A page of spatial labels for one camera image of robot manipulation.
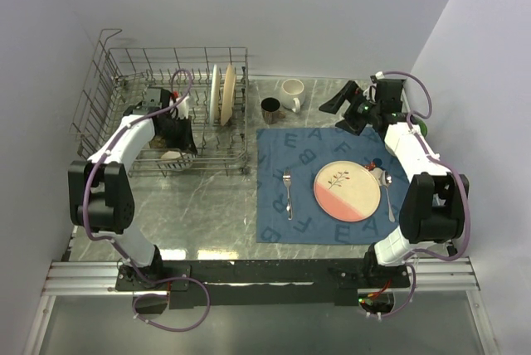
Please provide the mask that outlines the silver spoon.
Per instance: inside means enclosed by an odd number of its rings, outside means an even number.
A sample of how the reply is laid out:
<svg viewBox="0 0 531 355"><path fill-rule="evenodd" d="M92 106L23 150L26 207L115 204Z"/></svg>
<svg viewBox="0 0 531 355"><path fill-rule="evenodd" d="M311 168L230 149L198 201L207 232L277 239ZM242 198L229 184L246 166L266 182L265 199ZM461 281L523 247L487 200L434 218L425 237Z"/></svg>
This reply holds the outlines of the silver spoon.
<svg viewBox="0 0 531 355"><path fill-rule="evenodd" d="M387 196L388 219L390 222L395 222L396 217L392 209L392 201L389 192L389 187L392 184L391 174L382 167L382 160L379 158L373 159L371 162L365 165L365 168L378 180L379 185L385 189Z"/></svg>

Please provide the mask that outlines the blue letter pattern cloth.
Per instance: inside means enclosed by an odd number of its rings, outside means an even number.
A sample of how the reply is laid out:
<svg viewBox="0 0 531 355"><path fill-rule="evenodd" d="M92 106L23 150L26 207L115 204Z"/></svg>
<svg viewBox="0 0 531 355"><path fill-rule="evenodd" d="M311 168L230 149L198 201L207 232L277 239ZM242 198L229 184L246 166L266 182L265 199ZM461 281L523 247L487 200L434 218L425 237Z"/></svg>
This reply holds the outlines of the blue letter pattern cloth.
<svg viewBox="0 0 531 355"><path fill-rule="evenodd" d="M387 196L378 209L360 222L344 222L329 216L316 202L314 179L326 164L350 161L365 166L375 158L392 176L389 192L395 214L409 187L397 158L384 147L376 132L367 127L355 136L337 128L260 129L257 137L257 228L263 243L312 245L369 245L391 233L397 224L388 219ZM293 220L289 221L283 173L291 172Z"/></svg>

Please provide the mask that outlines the brown rimmed ceramic bowl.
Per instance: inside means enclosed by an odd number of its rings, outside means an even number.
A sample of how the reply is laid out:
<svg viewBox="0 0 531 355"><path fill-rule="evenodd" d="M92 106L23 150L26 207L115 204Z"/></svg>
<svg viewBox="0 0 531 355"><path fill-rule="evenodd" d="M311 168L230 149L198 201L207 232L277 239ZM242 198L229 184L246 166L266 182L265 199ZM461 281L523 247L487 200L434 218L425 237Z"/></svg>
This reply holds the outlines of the brown rimmed ceramic bowl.
<svg viewBox="0 0 531 355"><path fill-rule="evenodd" d="M164 149L167 147L166 139L162 136L156 135L150 142L149 142L150 148L155 149Z"/></svg>

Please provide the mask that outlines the beige plate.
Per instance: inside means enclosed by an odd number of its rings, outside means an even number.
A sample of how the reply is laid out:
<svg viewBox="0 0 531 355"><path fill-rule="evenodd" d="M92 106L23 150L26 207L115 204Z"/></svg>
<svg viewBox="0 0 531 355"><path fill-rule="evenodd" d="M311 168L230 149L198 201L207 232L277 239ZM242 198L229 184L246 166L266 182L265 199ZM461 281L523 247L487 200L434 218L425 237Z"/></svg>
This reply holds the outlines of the beige plate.
<svg viewBox="0 0 531 355"><path fill-rule="evenodd" d="M227 66L220 113L220 125L225 126L233 113L233 101L236 87L236 69L233 64Z"/></svg>

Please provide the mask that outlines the white ceramic mug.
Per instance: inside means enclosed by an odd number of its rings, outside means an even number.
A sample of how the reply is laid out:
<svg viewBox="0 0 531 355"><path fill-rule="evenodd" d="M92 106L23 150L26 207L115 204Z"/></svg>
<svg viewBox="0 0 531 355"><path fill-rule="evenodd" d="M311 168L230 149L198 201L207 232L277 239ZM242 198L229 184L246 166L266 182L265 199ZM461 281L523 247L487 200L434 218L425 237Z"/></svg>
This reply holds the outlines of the white ceramic mug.
<svg viewBox="0 0 531 355"><path fill-rule="evenodd" d="M285 80L280 87L281 105L298 114L305 101L304 83L298 79Z"/></svg>

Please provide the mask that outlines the white strawberry pattern plate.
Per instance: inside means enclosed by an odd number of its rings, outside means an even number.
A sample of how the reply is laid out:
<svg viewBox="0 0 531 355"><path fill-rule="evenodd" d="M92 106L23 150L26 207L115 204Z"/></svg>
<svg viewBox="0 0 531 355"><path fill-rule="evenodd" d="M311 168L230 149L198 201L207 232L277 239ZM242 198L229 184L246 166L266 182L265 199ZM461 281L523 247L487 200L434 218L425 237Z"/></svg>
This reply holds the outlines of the white strawberry pattern plate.
<svg viewBox="0 0 531 355"><path fill-rule="evenodd" d="M221 72L218 65L214 65L212 71L212 84L210 91L210 103L209 103L209 124L213 126L219 115L218 102L219 102L219 90L221 84Z"/></svg>

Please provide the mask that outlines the floral mug green inside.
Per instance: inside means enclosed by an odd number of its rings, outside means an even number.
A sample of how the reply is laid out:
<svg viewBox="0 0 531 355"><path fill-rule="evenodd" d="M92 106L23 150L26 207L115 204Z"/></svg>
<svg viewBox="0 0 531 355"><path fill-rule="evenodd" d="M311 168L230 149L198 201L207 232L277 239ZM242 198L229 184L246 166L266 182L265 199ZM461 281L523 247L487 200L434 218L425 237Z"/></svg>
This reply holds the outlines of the floral mug green inside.
<svg viewBox="0 0 531 355"><path fill-rule="evenodd" d="M426 134L426 124L421 119L412 118L410 124L407 121L389 124L384 136L384 144L392 153L401 152L403 149L408 149L410 152L414 149L428 153Z"/></svg>

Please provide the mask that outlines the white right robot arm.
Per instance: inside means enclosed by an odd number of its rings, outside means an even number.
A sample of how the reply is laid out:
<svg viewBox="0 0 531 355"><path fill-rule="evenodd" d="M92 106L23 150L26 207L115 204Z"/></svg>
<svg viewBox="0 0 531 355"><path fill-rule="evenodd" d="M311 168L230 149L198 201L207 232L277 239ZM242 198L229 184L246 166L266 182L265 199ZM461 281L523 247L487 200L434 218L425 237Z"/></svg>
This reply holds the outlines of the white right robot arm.
<svg viewBox="0 0 531 355"><path fill-rule="evenodd" d="M336 127L360 135L371 126L387 151L397 158L409 187L402 203L398 226L384 239L369 246L363 258L363 279L375 288L408 272L414 255L430 255L452 262L462 257L470 243L469 181L443 163L428 145L421 124L430 118L414 109L402 109L405 80L422 82L411 73L378 72L367 90L350 80L319 111L337 114L349 106Z"/></svg>

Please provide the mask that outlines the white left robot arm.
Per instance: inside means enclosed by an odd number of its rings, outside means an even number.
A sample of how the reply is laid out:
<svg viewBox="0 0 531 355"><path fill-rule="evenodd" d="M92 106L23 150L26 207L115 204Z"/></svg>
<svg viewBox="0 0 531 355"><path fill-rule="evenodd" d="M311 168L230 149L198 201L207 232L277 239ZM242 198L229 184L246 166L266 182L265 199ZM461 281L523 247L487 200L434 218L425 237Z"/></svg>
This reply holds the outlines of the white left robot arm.
<svg viewBox="0 0 531 355"><path fill-rule="evenodd" d="M167 281L159 248L134 224L134 195L128 172L140 151L159 136L178 149L197 152L189 119L190 89L182 93L151 87L129 106L102 148L68 169L71 221L94 242L106 241L146 290Z"/></svg>

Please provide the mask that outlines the pink and cream plate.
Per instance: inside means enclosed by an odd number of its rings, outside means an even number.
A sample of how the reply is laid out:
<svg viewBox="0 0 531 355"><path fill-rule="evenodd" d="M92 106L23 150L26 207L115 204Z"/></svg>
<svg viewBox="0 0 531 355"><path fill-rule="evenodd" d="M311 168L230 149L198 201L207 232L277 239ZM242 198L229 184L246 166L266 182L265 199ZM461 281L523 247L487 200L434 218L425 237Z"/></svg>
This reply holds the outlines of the pink and cream plate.
<svg viewBox="0 0 531 355"><path fill-rule="evenodd" d="M314 197L329 216L344 222L360 222L378 209L381 190L377 179L362 165L335 161L316 174Z"/></svg>

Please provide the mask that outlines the silver fork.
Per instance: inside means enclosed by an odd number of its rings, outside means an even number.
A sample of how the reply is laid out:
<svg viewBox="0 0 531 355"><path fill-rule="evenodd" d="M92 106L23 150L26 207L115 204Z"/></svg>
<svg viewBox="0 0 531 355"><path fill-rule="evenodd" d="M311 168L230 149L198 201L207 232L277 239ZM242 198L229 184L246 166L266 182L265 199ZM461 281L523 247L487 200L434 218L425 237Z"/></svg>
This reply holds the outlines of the silver fork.
<svg viewBox="0 0 531 355"><path fill-rule="evenodd" d="M288 220L293 220L293 206L292 206L292 199L290 194L290 187L291 187L291 172L289 169L286 169L283 173L283 183L285 185L286 189L286 196L287 196L287 204L286 204L286 212L288 216Z"/></svg>

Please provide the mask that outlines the dark brown metal cup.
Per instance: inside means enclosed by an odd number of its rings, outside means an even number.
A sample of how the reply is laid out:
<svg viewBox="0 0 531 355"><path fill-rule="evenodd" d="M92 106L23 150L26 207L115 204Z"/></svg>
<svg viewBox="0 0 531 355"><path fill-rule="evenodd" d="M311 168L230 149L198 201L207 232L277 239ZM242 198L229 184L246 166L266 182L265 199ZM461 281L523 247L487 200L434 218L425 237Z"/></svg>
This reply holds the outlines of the dark brown metal cup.
<svg viewBox="0 0 531 355"><path fill-rule="evenodd" d="M275 124L279 119L285 118L285 113L281 110L281 103L274 97L264 98L261 101L262 118L266 124Z"/></svg>

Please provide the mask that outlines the aluminium frame rail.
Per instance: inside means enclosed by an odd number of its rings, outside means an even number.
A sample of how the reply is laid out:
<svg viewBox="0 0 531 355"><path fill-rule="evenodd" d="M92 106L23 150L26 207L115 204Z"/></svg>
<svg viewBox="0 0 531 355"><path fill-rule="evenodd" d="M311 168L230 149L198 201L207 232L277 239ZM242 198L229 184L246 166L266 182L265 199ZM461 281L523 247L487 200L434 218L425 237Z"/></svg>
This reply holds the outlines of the aluminium frame rail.
<svg viewBox="0 0 531 355"><path fill-rule="evenodd" d="M419 292L478 291L469 258L444 262L432 258L415 259L416 290ZM97 296L116 294L116 261L54 262L41 290L43 296Z"/></svg>

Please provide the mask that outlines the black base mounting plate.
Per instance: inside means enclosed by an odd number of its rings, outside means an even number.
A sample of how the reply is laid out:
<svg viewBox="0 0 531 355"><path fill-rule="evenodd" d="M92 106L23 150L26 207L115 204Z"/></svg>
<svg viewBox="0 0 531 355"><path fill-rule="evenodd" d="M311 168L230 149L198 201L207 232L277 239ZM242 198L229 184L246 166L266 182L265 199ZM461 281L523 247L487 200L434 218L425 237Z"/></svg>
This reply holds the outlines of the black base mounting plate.
<svg viewBox="0 0 531 355"><path fill-rule="evenodd" d="M119 292L169 294L170 309L217 305L334 304L356 306L358 291L407 289L405 266L382 267L361 259L314 260L166 260L158 276L179 277L150 284L121 266Z"/></svg>

